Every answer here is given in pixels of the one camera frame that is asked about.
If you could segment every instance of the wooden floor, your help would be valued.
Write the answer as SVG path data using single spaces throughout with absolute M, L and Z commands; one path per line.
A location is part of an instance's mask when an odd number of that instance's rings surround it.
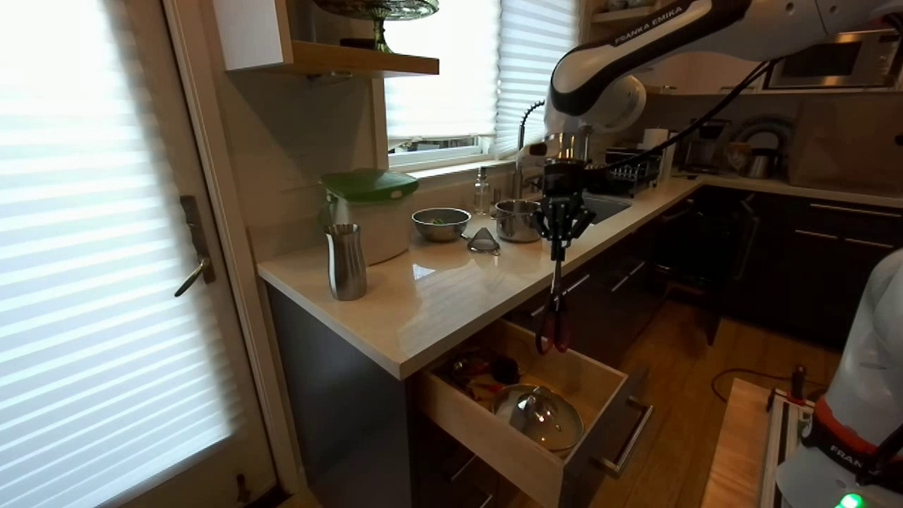
M 807 387 L 824 389 L 835 373 L 838 353 L 796 341 L 782 333 L 734 319 L 720 322 L 714 344 L 697 327 L 697 310 L 680 302 L 660 308 L 655 322 L 629 347 L 626 373 L 643 375 L 643 395 L 655 404 L 652 421 L 621 477 L 607 480 L 593 505 L 621 508 L 697 508 L 703 505 L 708 466 L 714 457 L 731 378 L 762 387 L 784 387 L 793 367 L 807 367 Z

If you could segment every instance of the door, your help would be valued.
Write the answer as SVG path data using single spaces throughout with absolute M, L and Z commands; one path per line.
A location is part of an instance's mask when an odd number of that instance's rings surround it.
M 0 68 L 3 505 L 248 502 L 277 480 L 161 0 L 17 3 Z

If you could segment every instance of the metal bottle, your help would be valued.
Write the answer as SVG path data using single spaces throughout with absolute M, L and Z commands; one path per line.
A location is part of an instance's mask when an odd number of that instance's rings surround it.
M 330 291 L 336 299 L 358 299 L 367 294 L 367 262 L 361 251 L 361 226 L 336 223 L 327 229 Z

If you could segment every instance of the kitchen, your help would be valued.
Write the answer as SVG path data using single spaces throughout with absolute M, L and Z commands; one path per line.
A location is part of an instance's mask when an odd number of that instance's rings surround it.
M 248 14 L 240 6 L 237 17 L 231 20 L 240 25 L 240 31 L 254 34 L 248 28 L 254 17 L 265 17 L 265 8 Z M 409 251 L 404 257 L 418 257 L 418 262 L 432 271 L 426 279 L 429 291 L 420 299 L 404 299 L 401 305 L 392 305 L 395 291 L 401 296 L 412 296 L 406 291 L 409 277 L 409 260 L 392 260 L 387 265 L 375 265 L 367 277 L 372 282 L 370 294 L 358 302 L 333 302 L 325 285 L 325 262 L 322 257 L 299 257 L 299 251 L 322 248 L 322 229 L 319 229 L 319 206 L 322 203 L 322 186 L 319 178 L 330 169 L 356 169 L 356 167 L 381 167 L 378 161 L 387 158 L 384 138 L 384 119 L 381 119 L 381 87 L 370 79 L 353 79 L 353 76 L 330 76 L 330 73 L 265 73 L 265 71 L 220 71 L 220 51 L 217 51 L 217 34 L 214 34 L 214 11 L 206 3 L 189 3 L 178 6 L 175 11 L 175 31 L 183 37 L 178 45 L 183 73 L 192 76 L 195 93 L 189 96 L 192 119 L 198 121 L 198 130 L 206 130 L 209 150 L 203 152 L 209 164 L 209 181 L 214 183 L 214 209 L 220 217 L 220 237 L 226 246 L 226 260 L 231 271 L 231 285 L 237 291 L 237 308 L 243 316 L 243 330 L 248 336 L 251 364 L 257 373 L 268 370 L 271 384 L 282 384 L 279 367 L 271 364 L 277 350 L 285 347 L 285 336 L 293 336 L 302 322 L 302 330 L 313 330 L 310 336 L 325 336 L 333 341 L 336 333 L 347 336 L 375 336 L 375 350 L 367 350 L 364 361 L 358 358 L 358 347 L 350 347 L 347 353 L 336 353 L 336 358 L 344 358 L 350 370 L 367 370 L 372 375 L 372 392 L 378 401 L 387 401 L 387 406 L 378 406 L 367 415 L 387 418 L 387 426 L 378 426 L 375 432 L 389 432 L 389 446 L 406 446 L 409 435 L 404 432 L 406 423 L 398 421 L 409 412 L 409 401 L 404 401 L 406 387 L 398 381 L 406 381 L 418 370 L 429 367 L 435 358 L 449 353 L 454 344 L 466 341 L 471 333 L 480 333 L 483 327 L 502 319 L 508 310 L 522 305 L 531 294 L 539 294 L 547 282 L 550 262 L 542 254 L 542 246 L 525 246 L 519 248 L 502 248 L 505 254 L 514 254 L 516 268 L 505 265 L 499 271 L 494 260 L 474 257 L 466 260 L 463 251 L 443 251 L 443 260 L 429 257 L 423 251 Z M 697 110 L 694 102 L 711 102 L 708 96 L 663 96 L 663 107 L 649 107 L 643 124 L 669 124 L 674 121 L 674 110 Z M 796 102 L 804 102 L 799 96 L 784 99 L 751 99 L 748 107 L 776 110 L 779 116 L 787 116 L 787 107 L 799 107 Z M 420 181 L 418 195 L 412 203 L 468 203 L 471 192 L 471 175 L 452 175 L 452 178 L 432 178 Z M 632 209 L 615 214 L 612 220 L 593 226 L 587 237 L 573 243 L 573 251 L 567 254 L 573 265 L 590 262 L 595 254 L 615 246 L 624 234 L 641 229 L 669 206 L 686 200 L 700 183 L 720 178 L 714 175 L 697 175 L 697 178 L 674 178 L 660 183 L 657 192 L 638 195 Z M 770 183 L 753 183 L 753 192 L 768 189 L 784 189 Z M 855 206 L 880 206 L 880 209 L 900 209 L 900 198 L 863 198 L 855 192 L 816 192 L 824 200 L 844 198 L 844 203 Z M 454 271 L 443 271 L 446 265 L 468 265 L 471 279 L 454 279 Z M 480 288 L 485 288 L 474 302 L 463 302 L 463 291 L 474 288 L 474 279 L 494 271 L 491 279 L 483 279 Z M 460 302 L 463 313 L 452 319 L 435 322 L 435 316 L 449 313 L 449 302 Z M 389 344 L 392 333 L 387 336 L 387 322 L 412 319 L 406 327 L 412 344 Z M 282 367 L 291 373 L 288 361 L 293 361 L 296 353 L 282 350 Z M 282 446 L 277 454 L 277 463 L 282 463 L 291 477 L 291 471 L 305 468 L 308 463 L 293 463 L 296 440 L 305 440 L 305 435 L 293 435 L 299 426 L 305 426 L 305 412 L 310 406 L 296 409 L 296 429 L 285 423 L 274 423 L 279 415 L 279 401 L 265 401 L 265 412 L 271 412 L 271 426 L 277 429 L 274 440 Z M 389 460 L 387 471 L 406 468 L 406 460 L 395 463 Z M 395 477 L 389 483 L 401 483 L 401 500 L 406 500 L 406 477 Z M 285 480 L 291 491 L 299 488 L 299 474 L 293 480 Z

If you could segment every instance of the pot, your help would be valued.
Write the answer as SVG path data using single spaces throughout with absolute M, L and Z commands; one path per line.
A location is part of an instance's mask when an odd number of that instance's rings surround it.
M 536 223 L 533 200 L 499 200 L 494 203 L 491 214 L 497 217 L 497 237 L 505 243 L 536 243 L 539 223 Z

